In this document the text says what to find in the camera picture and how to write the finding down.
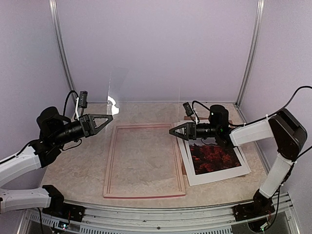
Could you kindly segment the wooden picture frame pink edge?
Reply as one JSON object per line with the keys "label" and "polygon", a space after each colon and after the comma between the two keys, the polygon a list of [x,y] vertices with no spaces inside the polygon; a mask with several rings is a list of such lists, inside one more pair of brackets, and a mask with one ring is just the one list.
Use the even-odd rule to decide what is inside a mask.
{"label": "wooden picture frame pink edge", "polygon": [[113,129],[103,197],[185,196],[182,159],[171,123],[123,124]]}

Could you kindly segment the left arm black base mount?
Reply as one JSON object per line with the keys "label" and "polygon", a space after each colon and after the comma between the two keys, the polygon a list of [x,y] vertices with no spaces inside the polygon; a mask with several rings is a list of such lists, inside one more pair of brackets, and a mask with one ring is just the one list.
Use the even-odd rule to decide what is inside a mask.
{"label": "left arm black base mount", "polygon": [[58,210],[53,210],[52,208],[43,208],[42,211],[44,214],[66,219],[68,221],[82,222],[85,213],[85,207],[63,202],[60,209]]}

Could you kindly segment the brown cardboard backing board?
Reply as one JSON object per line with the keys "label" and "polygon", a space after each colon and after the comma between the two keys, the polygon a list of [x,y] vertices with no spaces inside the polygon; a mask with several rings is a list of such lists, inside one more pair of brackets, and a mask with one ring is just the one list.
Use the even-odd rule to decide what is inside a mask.
{"label": "brown cardboard backing board", "polygon": [[[209,122],[208,118],[207,117],[200,117],[199,118],[200,121],[203,121],[203,122]],[[185,122],[193,122],[191,120],[191,117],[188,117],[188,116],[184,116],[184,119],[181,120],[180,122],[178,122],[179,124],[183,124]],[[181,161],[181,167],[182,167],[182,174],[183,175],[186,175],[187,172],[186,172],[186,169],[185,169],[185,165],[184,165],[184,161],[183,161],[183,157],[182,157],[182,150],[181,150],[181,147],[180,147],[180,144],[179,144],[179,141],[177,140],[177,145],[178,145],[178,148],[179,148],[179,155],[180,155],[180,161]]]}

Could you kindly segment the landscape photo print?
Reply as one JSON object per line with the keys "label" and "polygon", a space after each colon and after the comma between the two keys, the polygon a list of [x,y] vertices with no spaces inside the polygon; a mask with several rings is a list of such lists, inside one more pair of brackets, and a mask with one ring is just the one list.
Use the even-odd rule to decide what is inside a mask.
{"label": "landscape photo print", "polygon": [[240,147],[224,149],[214,137],[183,140],[177,143],[190,186],[202,185],[251,172]]}

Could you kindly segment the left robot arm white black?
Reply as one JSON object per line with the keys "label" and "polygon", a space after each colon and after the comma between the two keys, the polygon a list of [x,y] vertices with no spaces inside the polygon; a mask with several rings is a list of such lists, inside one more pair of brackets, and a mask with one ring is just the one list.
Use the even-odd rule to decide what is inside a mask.
{"label": "left robot arm white black", "polygon": [[[97,135],[113,120],[112,115],[85,114],[76,121],[60,115],[52,106],[37,118],[39,138],[28,142],[19,152],[0,161],[0,184],[52,164],[63,146],[72,141]],[[0,211],[43,208],[62,217],[68,213],[63,194],[53,185],[28,190],[0,190]]]}

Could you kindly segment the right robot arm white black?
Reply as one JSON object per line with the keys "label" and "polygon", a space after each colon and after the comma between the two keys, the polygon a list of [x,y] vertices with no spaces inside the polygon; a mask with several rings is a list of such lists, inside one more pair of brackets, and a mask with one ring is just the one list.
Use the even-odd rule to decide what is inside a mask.
{"label": "right robot arm white black", "polygon": [[253,122],[235,125],[229,121],[229,111],[218,104],[209,107],[207,123],[196,118],[171,128],[169,134],[186,141],[214,138],[224,148],[253,142],[264,157],[268,156],[264,143],[268,143],[276,157],[270,162],[267,177],[249,206],[253,216],[260,216],[268,209],[273,195],[288,180],[297,160],[305,154],[303,148],[308,139],[305,127],[286,107]]}

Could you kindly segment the clear acrylic glass sheet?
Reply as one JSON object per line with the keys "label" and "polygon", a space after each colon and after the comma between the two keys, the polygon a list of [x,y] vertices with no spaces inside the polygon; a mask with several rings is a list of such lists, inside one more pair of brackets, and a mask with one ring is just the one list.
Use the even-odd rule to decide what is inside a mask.
{"label": "clear acrylic glass sheet", "polygon": [[170,123],[179,117],[181,73],[143,72],[111,67],[107,79],[107,112],[113,124]]}

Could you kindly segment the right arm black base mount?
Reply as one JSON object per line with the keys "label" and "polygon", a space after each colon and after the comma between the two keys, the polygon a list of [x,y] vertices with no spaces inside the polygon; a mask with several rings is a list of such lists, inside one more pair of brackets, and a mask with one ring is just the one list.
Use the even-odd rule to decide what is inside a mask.
{"label": "right arm black base mount", "polygon": [[236,221],[252,219],[275,212],[274,205],[269,204],[266,207],[257,207],[254,202],[235,205],[232,210]]}

